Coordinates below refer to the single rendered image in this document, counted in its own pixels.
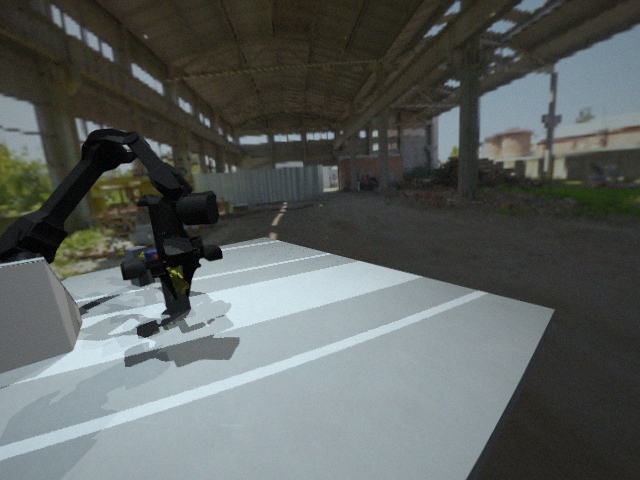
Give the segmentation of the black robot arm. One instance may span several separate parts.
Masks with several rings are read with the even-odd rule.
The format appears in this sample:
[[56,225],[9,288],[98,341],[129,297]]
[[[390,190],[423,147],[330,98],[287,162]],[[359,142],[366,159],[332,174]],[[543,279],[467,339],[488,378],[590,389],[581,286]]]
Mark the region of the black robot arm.
[[[43,206],[27,213],[10,225],[0,237],[0,264],[32,258],[44,258],[50,264],[57,248],[67,237],[64,221],[104,173],[131,163],[136,157],[149,171],[152,186],[163,196],[144,195],[138,207],[148,206],[152,229],[186,225],[215,224],[219,219],[213,191],[192,193],[192,186],[180,172],[163,162],[137,132],[114,128],[89,133],[81,147],[81,160]],[[127,152],[122,145],[133,152]],[[185,230],[185,232],[184,232]],[[163,236],[161,236],[163,234]],[[169,237],[160,233],[159,249],[168,266],[191,265],[195,256],[204,253],[201,236],[188,237],[186,229]]]

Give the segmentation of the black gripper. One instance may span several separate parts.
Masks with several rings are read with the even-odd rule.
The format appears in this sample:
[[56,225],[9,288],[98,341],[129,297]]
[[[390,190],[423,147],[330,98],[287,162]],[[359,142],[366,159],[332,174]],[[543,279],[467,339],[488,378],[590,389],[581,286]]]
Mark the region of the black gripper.
[[[137,279],[143,277],[147,270],[150,270],[150,273],[153,278],[160,278],[160,280],[167,286],[174,299],[178,300],[177,293],[175,287],[173,285],[171,276],[169,271],[167,270],[167,260],[165,256],[161,256],[159,249],[160,242],[160,233],[168,232],[169,237],[179,235],[179,230],[184,229],[184,225],[171,227],[171,228],[162,228],[162,229],[153,229],[154,239],[157,248],[158,258],[144,261],[143,257],[138,257],[134,259],[124,260],[120,264],[120,270],[123,277],[123,280]],[[195,256],[195,262],[191,265],[182,265],[183,267],[183,277],[186,282],[189,284],[189,289],[185,289],[186,296],[190,296],[191,291],[191,281],[195,270],[201,268],[201,264],[199,264],[199,259],[205,258],[208,262],[220,260],[223,258],[222,250],[220,247],[214,244],[204,245],[204,253],[201,255]],[[166,262],[165,262],[166,261]]]

